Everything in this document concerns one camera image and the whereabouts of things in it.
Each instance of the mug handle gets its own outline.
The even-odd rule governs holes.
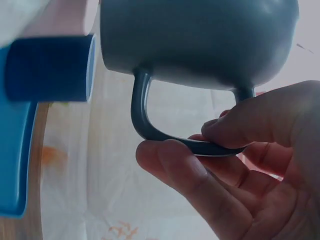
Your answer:
[[[196,156],[225,157],[241,153],[245,147],[228,149],[213,142],[198,141],[179,138],[165,134],[156,129],[149,121],[147,115],[147,98],[152,75],[145,69],[134,71],[134,85],[131,101],[131,119],[137,133],[145,140],[165,141],[174,139],[185,144]],[[254,97],[252,88],[237,89],[233,91],[236,102]]]

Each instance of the wooden surface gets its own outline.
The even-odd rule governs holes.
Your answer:
[[[40,212],[41,156],[49,105],[40,104],[35,120],[24,218],[0,218],[0,240],[43,240]]]

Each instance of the gray mug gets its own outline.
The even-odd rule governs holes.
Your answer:
[[[147,115],[152,79],[229,90],[236,102],[272,79],[289,55],[299,18],[297,0],[103,0],[101,48],[105,66],[135,77],[131,119],[146,140],[176,139],[198,156],[230,156],[212,142],[156,129]]]

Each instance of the blue plastic item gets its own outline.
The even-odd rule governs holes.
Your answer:
[[[6,94],[11,101],[87,102],[95,52],[95,35],[18,39],[7,55]]]
[[[22,217],[28,195],[28,167],[38,104],[10,102],[4,70],[10,46],[0,48],[0,216]]]

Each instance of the dark blue cylinder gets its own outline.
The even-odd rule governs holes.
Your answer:
[[[14,41],[5,66],[8,99],[87,102],[93,89],[95,50],[94,35]]]

